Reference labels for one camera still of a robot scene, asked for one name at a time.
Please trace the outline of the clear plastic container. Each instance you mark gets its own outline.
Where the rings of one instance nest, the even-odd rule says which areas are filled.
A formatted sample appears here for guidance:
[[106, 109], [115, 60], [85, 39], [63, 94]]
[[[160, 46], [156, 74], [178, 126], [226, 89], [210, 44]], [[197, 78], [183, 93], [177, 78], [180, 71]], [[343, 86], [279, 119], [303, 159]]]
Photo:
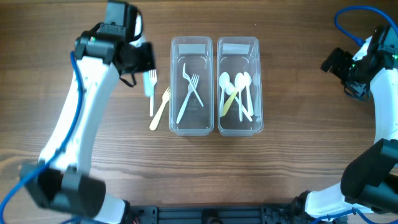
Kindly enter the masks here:
[[169, 128], [179, 136], [206, 136], [214, 127], [212, 40], [180, 36], [170, 48]]
[[221, 37], [217, 47], [218, 129], [223, 136], [252, 136], [264, 128], [259, 41]]

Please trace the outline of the left clear plastic container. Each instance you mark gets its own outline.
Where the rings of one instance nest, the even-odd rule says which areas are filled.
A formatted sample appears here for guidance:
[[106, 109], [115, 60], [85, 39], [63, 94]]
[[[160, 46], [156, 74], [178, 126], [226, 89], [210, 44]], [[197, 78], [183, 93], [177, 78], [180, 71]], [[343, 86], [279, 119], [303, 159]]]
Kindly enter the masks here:
[[214, 127], [212, 40], [180, 36], [170, 48], [169, 128], [179, 136], [206, 136]]

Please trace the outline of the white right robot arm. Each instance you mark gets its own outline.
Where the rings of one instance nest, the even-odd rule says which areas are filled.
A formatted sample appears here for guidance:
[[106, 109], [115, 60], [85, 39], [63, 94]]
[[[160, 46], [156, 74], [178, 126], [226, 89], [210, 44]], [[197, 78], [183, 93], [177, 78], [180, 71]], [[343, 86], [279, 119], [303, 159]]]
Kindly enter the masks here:
[[316, 223], [357, 213], [397, 213], [397, 58], [389, 51], [362, 47], [352, 55], [336, 48], [322, 63], [354, 91], [373, 96], [375, 135], [343, 172], [341, 181], [295, 198], [291, 212]]

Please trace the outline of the white plastic spoon wide handle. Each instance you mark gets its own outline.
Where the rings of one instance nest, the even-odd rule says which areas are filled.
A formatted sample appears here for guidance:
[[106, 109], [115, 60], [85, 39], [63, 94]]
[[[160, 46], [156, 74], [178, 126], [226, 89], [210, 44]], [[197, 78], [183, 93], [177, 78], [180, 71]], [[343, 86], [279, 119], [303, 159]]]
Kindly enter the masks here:
[[247, 97], [248, 113], [252, 116], [254, 114], [252, 99], [251, 99], [251, 91], [250, 91], [252, 78], [248, 72], [244, 72], [243, 75], [246, 80], [246, 97]]

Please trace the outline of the white plastic fork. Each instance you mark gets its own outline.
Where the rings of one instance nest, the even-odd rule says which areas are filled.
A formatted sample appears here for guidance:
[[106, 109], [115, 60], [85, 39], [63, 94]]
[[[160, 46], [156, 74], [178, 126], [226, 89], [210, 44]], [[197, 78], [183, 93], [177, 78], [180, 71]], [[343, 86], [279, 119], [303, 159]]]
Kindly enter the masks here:
[[154, 115], [154, 92], [155, 92], [155, 85], [157, 83], [156, 69], [149, 71], [149, 79], [150, 79], [150, 87], [151, 87], [149, 116], [153, 117], [153, 115]]
[[[195, 88], [196, 88], [197, 85], [198, 85], [198, 80], [199, 80], [199, 75], [194, 74], [193, 77], [192, 77], [192, 82], [193, 82], [193, 86], [194, 86]], [[189, 100], [190, 95], [192, 94], [192, 92], [193, 92], [193, 88], [189, 85], [189, 86], [188, 86], [187, 95], [186, 95], [186, 97], [185, 97], [185, 99], [184, 99], [184, 102], [183, 102], [183, 104], [182, 104], [182, 106], [181, 106], [181, 108], [180, 108], [180, 111], [179, 111], [179, 113], [178, 113], [178, 116], [177, 116], [177, 124], [179, 124], [180, 121], [181, 121], [181, 119], [182, 119], [182, 116], [183, 116], [183, 114], [184, 114], [184, 112], [185, 112], [185, 110], [186, 110], [187, 103], [188, 103], [188, 100]]]
[[195, 88], [193, 86], [193, 82], [192, 82], [192, 77], [193, 76], [190, 77], [185, 71], [185, 64], [183, 65], [182, 75], [183, 75], [184, 79], [186, 79], [188, 81], [188, 86], [190, 85], [193, 88], [193, 92], [192, 93], [195, 94], [195, 96], [196, 96], [197, 100], [199, 101], [199, 103], [201, 104], [201, 106], [204, 107], [204, 104], [203, 104], [203, 102], [202, 102], [202, 100], [201, 100], [201, 98], [200, 98], [200, 96], [198, 94], [197, 87]]

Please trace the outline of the white plastic spoon slanted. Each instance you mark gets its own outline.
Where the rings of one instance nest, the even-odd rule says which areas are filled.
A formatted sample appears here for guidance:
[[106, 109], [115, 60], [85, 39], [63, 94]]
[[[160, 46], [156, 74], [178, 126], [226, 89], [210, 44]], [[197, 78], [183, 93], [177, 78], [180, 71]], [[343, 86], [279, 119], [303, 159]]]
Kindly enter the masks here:
[[223, 72], [219, 77], [219, 84], [221, 87], [221, 96], [220, 96], [220, 113], [219, 116], [223, 116], [223, 105], [224, 105], [224, 95], [225, 89], [229, 86], [229, 74], [227, 72]]

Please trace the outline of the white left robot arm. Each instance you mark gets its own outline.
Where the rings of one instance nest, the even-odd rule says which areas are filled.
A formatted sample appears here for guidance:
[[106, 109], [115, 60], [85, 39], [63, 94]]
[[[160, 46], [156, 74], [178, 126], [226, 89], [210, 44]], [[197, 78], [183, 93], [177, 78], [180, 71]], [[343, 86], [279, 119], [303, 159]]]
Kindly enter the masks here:
[[142, 30], [101, 26], [77, 38], [70, 54], [73, 77], [56, 127], [38, 163], [21, 170], [21, 185], [40, 208], [100, 223], [129, 223], [128, 201], [113, 197], [90, 177], [91, 156], [110, 94], [124, 74], [155, 67]]

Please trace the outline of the yellow plastic fork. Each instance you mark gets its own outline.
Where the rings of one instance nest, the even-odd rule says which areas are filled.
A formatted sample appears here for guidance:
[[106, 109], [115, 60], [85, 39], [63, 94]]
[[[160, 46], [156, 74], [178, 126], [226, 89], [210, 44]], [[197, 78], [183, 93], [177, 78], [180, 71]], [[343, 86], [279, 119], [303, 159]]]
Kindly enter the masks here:
[[164, 112], [165, 106], [169, 102], [169, 100], [170, 100], [170, 87], [168, 87], [165, 90], [164, 94], [162, 95], [162, 103], [149, 126], [149, 129], [151, 131], [155, 131], [157, 129], [160, 119], [162, 117], [162, 113]]

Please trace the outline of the right clear plastic container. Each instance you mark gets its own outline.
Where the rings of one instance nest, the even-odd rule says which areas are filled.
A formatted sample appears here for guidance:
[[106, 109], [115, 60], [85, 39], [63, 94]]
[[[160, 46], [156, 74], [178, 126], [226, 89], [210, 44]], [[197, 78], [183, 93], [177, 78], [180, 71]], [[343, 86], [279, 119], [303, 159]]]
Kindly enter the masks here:
[[264, 128], [259, 41], [221, 37], [217, 47], [218, 129], [223, 136], [252, 136]]

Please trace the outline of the white plastic spoon in container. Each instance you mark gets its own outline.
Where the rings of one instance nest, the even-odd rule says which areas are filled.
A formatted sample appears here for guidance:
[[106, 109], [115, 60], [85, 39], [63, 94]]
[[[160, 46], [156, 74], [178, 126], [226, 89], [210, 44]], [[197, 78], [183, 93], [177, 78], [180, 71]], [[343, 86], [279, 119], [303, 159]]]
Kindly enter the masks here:
[[[226, 93], [227, 95], [231, 95], [231, 94], [233, 93], [234, 90], [235, 90], [234, 85], [233, 85], [232, 83], [229, 83], [229, 86], [225, 88], [225, 93]], [[246, 118], [247, 118], [250, 122], [252, 122], [251, 115], [248, 113], [247, 109], [243, 106], [243, 107], [242, 107], [242, 110], [243, 110], [243, 114], [246, 116]]]

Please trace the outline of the yellow plastic spoon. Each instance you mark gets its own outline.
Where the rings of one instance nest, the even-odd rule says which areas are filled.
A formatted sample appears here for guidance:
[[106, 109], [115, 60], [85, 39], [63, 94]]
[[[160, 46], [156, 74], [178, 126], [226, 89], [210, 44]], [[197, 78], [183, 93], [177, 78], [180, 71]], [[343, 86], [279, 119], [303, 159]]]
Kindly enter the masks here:
[[232, 90], [226, 91], [229, 94], [229, 98], [227, 101], [224, 103], [223, 110], [222, 110], [222, 116], [225, 116], [232, 105], [232, 102], [234, 101], [236, 94], [237, 94], [237, 89], [233, 88]]

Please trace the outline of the light blue plastic fork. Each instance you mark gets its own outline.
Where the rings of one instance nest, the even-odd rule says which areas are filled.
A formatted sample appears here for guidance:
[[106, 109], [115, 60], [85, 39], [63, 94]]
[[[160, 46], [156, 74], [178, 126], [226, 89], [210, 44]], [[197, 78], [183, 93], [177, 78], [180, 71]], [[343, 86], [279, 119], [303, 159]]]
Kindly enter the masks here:
[[154, 93], [154, 84], [155, 84], [155, 77], [152, 71], [144, 72], [143, 80], [144, 80], [145, 95], [146, 97], [150, 97]]

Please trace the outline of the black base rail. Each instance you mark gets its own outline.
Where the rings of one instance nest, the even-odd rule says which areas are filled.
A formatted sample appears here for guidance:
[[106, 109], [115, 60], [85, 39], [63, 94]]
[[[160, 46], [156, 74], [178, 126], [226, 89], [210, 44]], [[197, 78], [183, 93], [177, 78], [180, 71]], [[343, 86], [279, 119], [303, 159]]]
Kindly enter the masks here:
[[288, 204], [261, 206], [131, 206], [128, 223], [139, 224], [310, 224], [315, 218], [293, 212]]

